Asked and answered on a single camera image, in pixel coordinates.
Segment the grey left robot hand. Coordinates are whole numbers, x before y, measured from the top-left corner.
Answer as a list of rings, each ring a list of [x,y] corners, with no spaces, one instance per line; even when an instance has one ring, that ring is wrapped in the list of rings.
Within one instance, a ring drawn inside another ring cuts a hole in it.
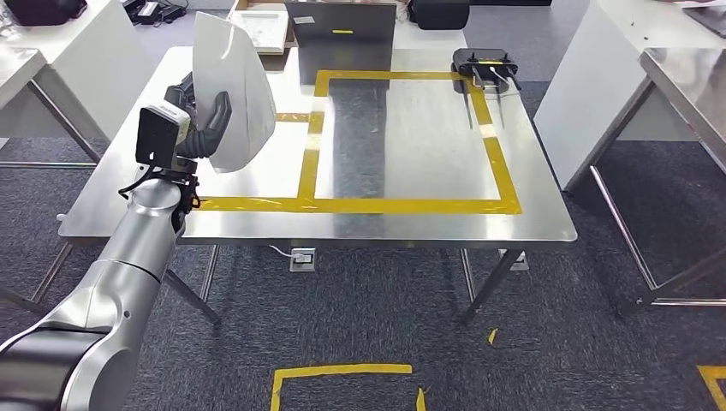
[[[202,136],[212,142],[220,142],[226,131],[233,113],[228,92],[220,92],[214,99],[213,112],[202,129],[196,126],[196,97],[194,94],[193,74],[189,72],[180,83],[168,86],[164,99],[190,115],[191,121],[187,132],[189,140],[193,135]]]

